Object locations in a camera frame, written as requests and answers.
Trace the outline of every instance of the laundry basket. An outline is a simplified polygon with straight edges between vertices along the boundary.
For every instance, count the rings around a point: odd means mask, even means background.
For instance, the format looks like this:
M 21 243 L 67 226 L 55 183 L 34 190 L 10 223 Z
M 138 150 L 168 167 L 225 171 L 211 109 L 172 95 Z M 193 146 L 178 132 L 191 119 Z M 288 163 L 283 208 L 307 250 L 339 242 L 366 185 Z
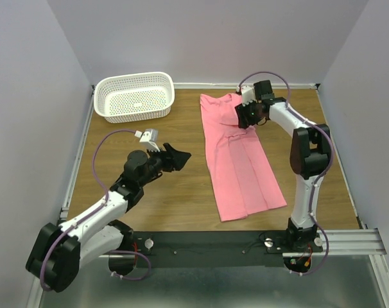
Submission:
M 155 119 L 169 114 L 175 89 L 166 73 L 105 78 L 95 88 L 94 109 L 110 123 Z

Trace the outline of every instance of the wooden surface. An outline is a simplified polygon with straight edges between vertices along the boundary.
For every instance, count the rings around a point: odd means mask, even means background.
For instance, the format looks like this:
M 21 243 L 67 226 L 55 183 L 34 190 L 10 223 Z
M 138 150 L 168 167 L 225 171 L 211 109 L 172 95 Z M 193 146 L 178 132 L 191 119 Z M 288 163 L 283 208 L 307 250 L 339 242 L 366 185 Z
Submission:
M 268 230 L 284 229 L 293 210 L 295 175 L 289 164 L 289 135 L 272 122 L 257 129 L 288 206 L 250 215 L 246 219 L 221 223 L 214 200 L 211 179 L 205 161 L 204 134 L 200 118 L 201 93 L 220 97 L 229 90 L 176 90 L 176 99 L 168 116 L 149 121 L 110 124 L 93 114 L 85 149 L 71 201 L 69 218 L 94 204 L 103 191 L 91 171 L 92 154 L 99 141 L 112 130 L 145 128 L 159 130 L 158 144 L 170 143 L 177 150 L 188 151 L 192 157 L 180 172 L 164 173 L 163 177 L 146 185 L 142 200 L 121 220 L 135 230 Z M 276 90 L 286 97 L 285 90 Z M 291 104 L 301 114 L 317 123 L 324 117 L 314 90 L 294 90 Z M 144 150 L 132 134 L 117 133 L 101 147 L 96 159 L 96 171 L 110 185 L 123 170 L 128 154 Z M 358 228 L 346 190 L 340 166 L 336 160 L 320 190 L 318 220 L 324 228 Z

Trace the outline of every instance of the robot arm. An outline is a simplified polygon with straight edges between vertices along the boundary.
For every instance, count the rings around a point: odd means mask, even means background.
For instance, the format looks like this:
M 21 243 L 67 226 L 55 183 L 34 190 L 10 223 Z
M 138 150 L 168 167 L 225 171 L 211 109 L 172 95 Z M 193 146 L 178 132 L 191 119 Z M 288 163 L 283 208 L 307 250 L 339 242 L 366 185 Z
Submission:
M 164 150 L 159 149 L 155 130 L 146 130 L 137 137 L 148 153 L 137 150 L 129 154 L 107 199 L 104 196 L 69 221 L 58 226 L 48 223 L 40 230 L 26 269 L 39 278 L 47 252 L 56 239 L 63 236 L 47 260 L 44 274 L 44 282 L 56 292 L 67 288 L 79 269 L 96 257 L 119 247 L 131 250 L 133 230 L 115 219 L 139 202 L 146 184 L 158 179 L 162 172 L 180 171 L 191 156 L 168 143 L 163 144 Z
M 289 106 L 284 98 L 275 98 L 269 80 L 257 82 L 253 87 L 243 87 L 241 95 L 242 104 L 235 108 L 240 128 L 255 125 L 263 119 L 272 120 L 292 138 L 290 165 L 296 174 L 297 186 L 295 205 L 286 236 L 290 247 L 306 246 L 316 237 L 317 226 L 312 218 L 316 218 L 317 199 L 323 176 L 315 185 L 313 181 L 329 164 L 330 145 L 321 133 L 306 124 L 308 120 L 301 120 L 304 117 Z M 327 125 L 320 124 L 317 127 L 330 135 Z

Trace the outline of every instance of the white wall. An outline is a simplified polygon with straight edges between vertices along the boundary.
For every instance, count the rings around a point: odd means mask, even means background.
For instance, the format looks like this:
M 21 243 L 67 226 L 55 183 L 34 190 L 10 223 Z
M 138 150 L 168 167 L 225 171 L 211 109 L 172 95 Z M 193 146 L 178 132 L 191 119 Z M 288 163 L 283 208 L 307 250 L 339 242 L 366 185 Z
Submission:
M 370 0 L 320 86 L 359 212 L 389 263 L 389 0 Z
M 262 69 L 319 83 L 367 3 L 48 1 L 93 83 L 145 71 L 165 71 L 175 82 L 237 83 Z
M 91 86 L 45 0 L 0 0 L 0 307 L 25 307 L 25 264 L 56 221 Z

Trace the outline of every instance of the pink shirt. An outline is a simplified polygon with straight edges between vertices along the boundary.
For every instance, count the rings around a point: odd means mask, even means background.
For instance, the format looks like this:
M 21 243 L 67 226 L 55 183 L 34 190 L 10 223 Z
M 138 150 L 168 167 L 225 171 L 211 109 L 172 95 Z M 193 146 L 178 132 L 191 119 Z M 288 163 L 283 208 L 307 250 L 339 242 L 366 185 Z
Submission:
M 200 96 L 206 161 L 221 221 L 286 205 L 255 128 L 238 128 L 241 96 Z

